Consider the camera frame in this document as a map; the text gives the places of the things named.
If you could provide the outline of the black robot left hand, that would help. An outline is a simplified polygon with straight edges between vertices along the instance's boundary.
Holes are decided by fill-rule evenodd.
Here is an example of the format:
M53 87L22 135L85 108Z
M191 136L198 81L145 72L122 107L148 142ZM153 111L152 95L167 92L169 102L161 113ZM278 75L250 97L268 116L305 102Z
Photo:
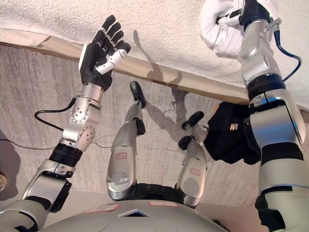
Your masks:
M106 18L92 42L85 44L79 60L82 83L92 83L106 91L112 84L112 70L130 52L123 41L121 24L114 15Z

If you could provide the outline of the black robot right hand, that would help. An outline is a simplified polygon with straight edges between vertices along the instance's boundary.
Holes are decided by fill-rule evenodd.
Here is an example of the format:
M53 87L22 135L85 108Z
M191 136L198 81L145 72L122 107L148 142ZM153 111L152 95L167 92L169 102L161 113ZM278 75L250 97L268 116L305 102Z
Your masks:
M244 30L256 20L266 20L267 23L271 23L273 18L271 14L266 10L262 4L256 0L246 0L242 8L236 10L230 10L216 18L215 23L217 25L226 26L243 26Z

